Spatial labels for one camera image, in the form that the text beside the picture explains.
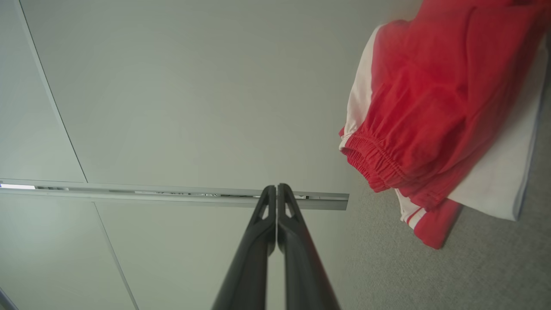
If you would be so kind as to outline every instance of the white stripe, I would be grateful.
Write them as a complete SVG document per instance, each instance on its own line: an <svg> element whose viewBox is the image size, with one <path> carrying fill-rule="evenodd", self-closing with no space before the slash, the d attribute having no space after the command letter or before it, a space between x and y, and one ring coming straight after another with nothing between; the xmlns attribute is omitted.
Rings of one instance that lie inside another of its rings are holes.
<svg viewBox="0 0 551 310"><path fill-rule="evenodd" d="M348 138L358 130L368 114L372 94L371 64L373 62L373 46L375 44L375 36L381 26L375 28L365 46L364 52L361 54L358 71L356 71L356 79L348 98L346 124L344 125L344 134L341 137L342 141L339 149L344 148Z"/></svg>

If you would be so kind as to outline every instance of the white cloth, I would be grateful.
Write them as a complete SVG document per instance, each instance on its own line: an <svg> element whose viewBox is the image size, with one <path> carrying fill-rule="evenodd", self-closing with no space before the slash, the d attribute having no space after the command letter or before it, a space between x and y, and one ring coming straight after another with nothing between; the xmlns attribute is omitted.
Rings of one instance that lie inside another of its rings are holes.
<svg viewBox="0 0 551 310"><path fill-rule="evenodd" d="M491 216L518 220L536 138L547 57L542 40L500 136L449 199Z"/></svg>

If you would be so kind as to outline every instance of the red fabric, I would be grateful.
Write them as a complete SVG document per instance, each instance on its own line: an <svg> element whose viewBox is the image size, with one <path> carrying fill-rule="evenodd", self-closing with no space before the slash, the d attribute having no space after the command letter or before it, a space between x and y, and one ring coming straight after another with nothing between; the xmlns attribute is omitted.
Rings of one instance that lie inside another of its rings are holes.
<svg viewBox="0 0 551 310"><path fill-rule="evenodd" d="M427 212L415 226L413 233L424 244L440 249L457 218L461 205L457 202L445 199L436 209Z"/></svg>
<svg viewBox="0 0 551 310"><path fill-rule="evenodd" d="M342 150L375 191L433 210L497 136L551 20L550 0L425 0L375 39L368 115Z"/></svg>

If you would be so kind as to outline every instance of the gray carpet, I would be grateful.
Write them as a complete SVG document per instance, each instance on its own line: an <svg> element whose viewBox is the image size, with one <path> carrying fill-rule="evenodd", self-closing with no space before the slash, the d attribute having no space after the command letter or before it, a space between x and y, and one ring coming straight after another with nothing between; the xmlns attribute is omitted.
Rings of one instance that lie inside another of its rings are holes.
<svg viewBox="0 0 551 310"><path fill-rule="evenodd" d="M356 176L333 280L343 309L551 309L549 72L519 222L464 207L433 250L399 221L393 191L374 194Z"/></svg>

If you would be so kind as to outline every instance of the clothing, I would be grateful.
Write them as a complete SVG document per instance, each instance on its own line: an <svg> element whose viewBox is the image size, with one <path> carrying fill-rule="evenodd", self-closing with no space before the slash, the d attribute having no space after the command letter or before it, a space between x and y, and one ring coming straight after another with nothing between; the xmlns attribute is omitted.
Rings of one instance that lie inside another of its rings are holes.
<svg viewBox="0 0 551 310"><path fill-rule="evenodd" d="M446 197L492 146L551 20L549 1L524 3L425 0L360 60L339 148L376 192L426 211L414 231L434 248L460 209Z"/></svg>
<svg viewBox="0 0 551 310"><path fill-rule="evenodd" d="M542 40L498 139L451 192L449 199L491 216L518 220L536 139L547 59L545 40Z"/></svg>

